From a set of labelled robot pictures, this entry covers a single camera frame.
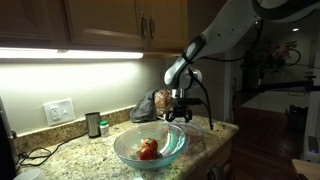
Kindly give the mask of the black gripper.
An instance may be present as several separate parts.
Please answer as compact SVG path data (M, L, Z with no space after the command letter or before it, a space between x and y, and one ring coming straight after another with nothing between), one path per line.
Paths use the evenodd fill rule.
M172 122L176 117L183 117L189 122L192 119L191 107L202 104L199 98L189 98L184 89L173 89L172 97L172 111L165 114L165 120L168 122Z

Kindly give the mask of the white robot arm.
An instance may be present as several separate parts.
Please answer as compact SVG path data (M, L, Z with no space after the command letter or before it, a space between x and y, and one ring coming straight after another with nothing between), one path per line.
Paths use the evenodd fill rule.
M174 91L188 90L202 77L191 65L204 56L232 48L258 20L294 22L319 6L320 0L228 0L211 24L190 42L166 71L164 82Z

